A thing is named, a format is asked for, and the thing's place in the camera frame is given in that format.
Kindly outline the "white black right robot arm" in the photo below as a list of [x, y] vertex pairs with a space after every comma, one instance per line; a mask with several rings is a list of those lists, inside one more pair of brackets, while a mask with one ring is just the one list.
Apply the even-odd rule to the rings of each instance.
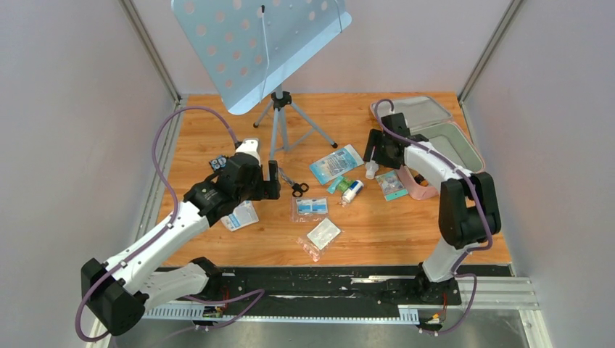
[[441, 238], [422, 263], [423, 277], [414, 283], [422, 302], [433, 302], [443, 292], [442, 282], [453, 278], [468, 254], [488, 250], [501, 219], [493, 177], [473, 173], [438, 152], [429, 141], [395, 133], [401, 113], [377, 117], [384, 134], [404, 144], [402, 163], [416, 170], [439, 194], [438, 226]]

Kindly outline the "black handled scissors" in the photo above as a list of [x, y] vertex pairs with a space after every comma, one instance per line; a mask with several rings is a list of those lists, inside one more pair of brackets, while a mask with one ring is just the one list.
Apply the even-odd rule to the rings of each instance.
[[278, 174], [281, 179], [290, 186], [292, 189], [292, 196], [295, 198], [302, 197], [310, 188], [306, 183], [298, 183], [291, 179], [281, 167], [278, 168]]

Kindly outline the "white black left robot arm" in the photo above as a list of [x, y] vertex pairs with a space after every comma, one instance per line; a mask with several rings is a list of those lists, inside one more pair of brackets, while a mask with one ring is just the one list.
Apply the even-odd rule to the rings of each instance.
[[81, 330], [85, 308], [106, 328], [102, 334], [120, 336], [132, 329], [153, 307], [188, 295], [216, 298], [222, 280], [216, 267], [204, 257], [165, 275], [156, 269], [196, 235], [230, 215], [245, 201], [278, 199], [278, 163], [268, 162], [269, 178], [255, 153], [237, 151], [226, 166], [194, 184], [175, 200], [172, 212], [152, 230], [124, 251], [104, 262], [94, 258], [81, 267], [82, 300], [75, 316], [75, 330]]

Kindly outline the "white blue gauze packet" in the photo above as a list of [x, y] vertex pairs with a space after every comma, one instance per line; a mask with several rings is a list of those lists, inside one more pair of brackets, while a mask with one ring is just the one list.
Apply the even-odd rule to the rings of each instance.
[[241, 228], [259, 222], [255, 207], [252, 201], [242, 202], [234, 211], [220, 219], [223, 226], [229, 231], [237, 231]]

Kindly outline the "pink medicine kit case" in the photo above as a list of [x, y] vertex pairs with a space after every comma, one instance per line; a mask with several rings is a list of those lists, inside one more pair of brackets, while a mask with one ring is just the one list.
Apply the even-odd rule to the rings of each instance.
[[[479, 151], [453, 120], [451, 112], [434, 98], [414, 96], [392, 99], [380, 104], [374, 102], [370, 109], [377, 120], [383, 116], [403, 113], [412, 135], [419, 133], [427, 137], [428, 142], [440, 154], [471, 172], [478, 173], [485, 169], [485, 162]], [[367, 163], [367, 144], [363, 161]], [[437, 189], [416, 169], [403, 165], [399, 170], [393, 170], [413, 199], [425, 200], [437, 195]]]

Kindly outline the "blue bandage strip packet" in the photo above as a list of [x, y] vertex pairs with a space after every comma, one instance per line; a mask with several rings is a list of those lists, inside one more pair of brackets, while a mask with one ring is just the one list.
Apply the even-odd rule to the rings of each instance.
[[333, 194], [336, 190], [337, 190], [337, 186], [341, 183], [341, 181], [344, 179], [343, 176], [339, 176], [337, 178], [335, 178], [331, 184], [329, 185], [329, 187], [327, 188], [327, 192], [329, 194]]

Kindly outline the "white pad in plastic bag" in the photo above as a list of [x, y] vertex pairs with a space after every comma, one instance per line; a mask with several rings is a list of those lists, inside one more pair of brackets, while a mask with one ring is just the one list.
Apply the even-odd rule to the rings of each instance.
[[319, 262], [328, 247], [342, 234], [343, 230], [329, 218], [324, 218], [297, 243], [313, 262]]

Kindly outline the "white blue bottle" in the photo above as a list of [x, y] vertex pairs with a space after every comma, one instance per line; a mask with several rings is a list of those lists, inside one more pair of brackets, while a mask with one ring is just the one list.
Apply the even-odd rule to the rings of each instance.
[[356, 196], [361, 192], [364, 187], [364, 183], [360, 180], [353, 181], [350, 186], [343, 192], [341, 204], [346, 207], [352, 203]]

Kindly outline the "green wind oil box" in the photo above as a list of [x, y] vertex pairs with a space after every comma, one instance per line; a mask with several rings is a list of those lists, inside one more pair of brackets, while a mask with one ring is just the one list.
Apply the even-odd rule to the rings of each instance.
[[350, 179], [346, 176], [343, 176], [344, 179], [341, 181], [341, 183], [337, 186], [337, 191], [340, 193], [344, 193], [346, 192], [346, 190], [348, 190], [349, 187], [351, 187], [351, 185], [355, 182], [353, 179]]

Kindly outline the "white green medicine bottle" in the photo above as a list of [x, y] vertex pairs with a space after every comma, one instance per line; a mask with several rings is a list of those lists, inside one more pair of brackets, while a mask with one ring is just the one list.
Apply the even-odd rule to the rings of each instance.
[[379, 165], [374, 161], [370, 161], [365, 164], [365, 169], [366, 169], [365, 177], [368, 180], [373, 180], [376, 176], [376, 172], [379, 170]]

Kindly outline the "large blue cotton packet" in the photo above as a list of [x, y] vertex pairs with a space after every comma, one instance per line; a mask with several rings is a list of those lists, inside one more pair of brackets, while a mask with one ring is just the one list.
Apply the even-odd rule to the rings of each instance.
[[324, 185], [364, 164], [353, 145], [348, 144], [310, 164], [309, 169], [317, 181]]

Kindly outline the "alcohol wipes zip bag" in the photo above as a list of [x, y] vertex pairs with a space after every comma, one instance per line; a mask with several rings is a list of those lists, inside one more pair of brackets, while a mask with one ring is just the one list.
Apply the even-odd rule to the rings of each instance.
[[297, 197], [291, 200], [291, 221], [308, 223], [322, 221], [329, 216], [326, 197]]

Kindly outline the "teal medical tape packet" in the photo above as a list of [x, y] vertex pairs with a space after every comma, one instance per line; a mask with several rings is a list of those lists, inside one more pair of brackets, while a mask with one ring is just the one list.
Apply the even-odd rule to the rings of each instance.
[[408, 195], [408, 190], [399, 179], [397, 173], [392, 170], [375, 177], [376, 182], [382, 190], [384, 199], [390, 202]]

